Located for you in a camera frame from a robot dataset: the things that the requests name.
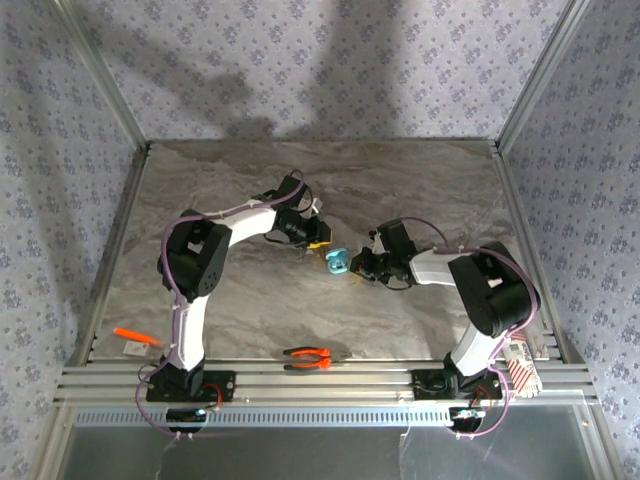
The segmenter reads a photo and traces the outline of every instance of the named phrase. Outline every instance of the blue toy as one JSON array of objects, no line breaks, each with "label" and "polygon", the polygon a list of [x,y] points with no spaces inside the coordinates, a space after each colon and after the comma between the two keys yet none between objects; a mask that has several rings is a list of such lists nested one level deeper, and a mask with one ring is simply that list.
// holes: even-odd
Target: blue toy
[{"label": "blue toy", "polygon": [[349,253],[346,248],[337,248],[327,253],[327,267],[335,275],[345,273],[349,269]]}]

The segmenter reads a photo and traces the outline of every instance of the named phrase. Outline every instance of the orange marker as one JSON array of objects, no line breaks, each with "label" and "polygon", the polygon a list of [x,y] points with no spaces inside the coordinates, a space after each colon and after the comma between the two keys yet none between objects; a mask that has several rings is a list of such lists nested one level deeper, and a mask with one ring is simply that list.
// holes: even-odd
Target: orange marker
[{"label": "orange marker", "polygon": [[149,345],[153,345],[154,347],[162,347],[164,345],[157,338],[153,338],[148,335],[143,335],[141,333],[127,330],[125,328],[120,328],[120,327],[115,328],[113,330],[113,333],[118,337],[126,338],[127,340],[133,340],[134,342],[148,343]]}]

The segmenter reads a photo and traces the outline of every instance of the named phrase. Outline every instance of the patterned wall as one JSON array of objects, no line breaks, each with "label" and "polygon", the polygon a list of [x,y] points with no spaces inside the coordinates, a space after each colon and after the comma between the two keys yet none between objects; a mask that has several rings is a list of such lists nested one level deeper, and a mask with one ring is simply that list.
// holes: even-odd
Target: patterned wall
[{"label": "patterned wall", "polygon": [[566,0],[77,0],[149,138],[495,138]]},{"label": "patterned wall", "polygon": [[133,149],[47,2],[0,26],[0,478],[26,476]]},{"label": "patterned wall", "polygon": [[508,157],[564,328],[640,478],[640,4],[594,3]]}]

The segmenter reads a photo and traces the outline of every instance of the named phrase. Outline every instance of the purple floral wallpaper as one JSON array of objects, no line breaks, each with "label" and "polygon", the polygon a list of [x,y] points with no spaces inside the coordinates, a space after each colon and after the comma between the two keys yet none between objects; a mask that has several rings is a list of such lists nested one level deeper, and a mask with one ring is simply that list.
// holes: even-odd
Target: purple floral wallpaper
[{"label": "purple floral wallpaper", "polygon": [[508,159],[563,327],[640,478],[640,4],[594,4]]},{"label": "purple floral wallpaper", "polygon": [[131,163],[129,145],[47,2],[0,26],[0,478],[24,478]]},{"label": "purple floral wallpaper", "polygon": [[151,139],[481,136],[566,0],[77,0]]}]

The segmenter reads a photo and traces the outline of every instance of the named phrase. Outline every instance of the gray marble surface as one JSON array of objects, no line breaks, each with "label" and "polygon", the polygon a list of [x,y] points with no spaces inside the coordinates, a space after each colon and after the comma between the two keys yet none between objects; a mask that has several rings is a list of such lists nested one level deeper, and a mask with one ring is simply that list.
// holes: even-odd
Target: gray marble surface
[{"label": "gray marble surface", "polygon": [[[122,356],[114,327],[170,337],[172,294],[156,272],[164,226],[187,208],[218,211],[278,186],[292,168],[323,201],[331,248],[356,254],[380,223],[415,215],[450,240],[504,242],[519,257],[486,142],[154,144],[129,221],[93,358]],[[407,224],[418,246],[437,242]],[[235,245],[207,306],[211,358],[269,358],[301,345],[346,346],[355,358],[442,358],[469,320],[455,289],[393,292],[322,256],[261,237]]]}]

